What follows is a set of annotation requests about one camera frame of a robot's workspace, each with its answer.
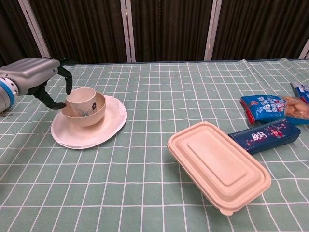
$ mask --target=snack bag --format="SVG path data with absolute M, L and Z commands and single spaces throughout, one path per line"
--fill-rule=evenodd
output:
M 251 95 L 240 98 L 249 122 L 271 122 L 281 118 L 294 125 L 309 123 L 309 105 L 297 97 Z
M 299 97 L 304 103 L 309 104 L 309 86 L 303 85 L 300 82 L 292 82 L 292 86 Z

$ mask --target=beige takeout container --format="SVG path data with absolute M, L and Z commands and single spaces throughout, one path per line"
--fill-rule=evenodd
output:
M 209 122 L 197 123 L 172 135 L 168 150 L 210 203 L 226 216 L 270 186 L 268 171 Z

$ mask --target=white cup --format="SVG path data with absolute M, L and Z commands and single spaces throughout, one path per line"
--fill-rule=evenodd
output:
M 96 91 L 92 88 L 81 87 L 73 90 L 67 96 L 77 117 L 85 117 L 97 111 Z

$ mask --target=cartoon print on cup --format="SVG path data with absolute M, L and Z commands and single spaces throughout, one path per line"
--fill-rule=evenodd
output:
M 85 117 L 85 116 L 88 116 L 88 115 L 91 115 L 95 112 L 97 108 L 97 104 L 96 103 L 93 103 L 93 105 L 91 106 L 91 109 L 78 109 L 78 116 L 82 116 L 82 117 Z

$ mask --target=table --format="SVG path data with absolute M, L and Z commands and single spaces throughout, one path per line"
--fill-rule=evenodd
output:
M 67 66 L 73 88 L 118 98 L 128 117 L 108 141 L 85 150 L 55 143 L 58 113 L 20 96 L 0 118 L 0 231 L 309 231 L 309 126 L 291 144 L 255 154 L 270 188 L 230 217 L 201 194 L 167 150 L 177 131 L 208 121 L 225 133 L 250 127 L 240 97 L 294 96 L 309 60 Z M 65 81 L 47 90 L 64 101 Z

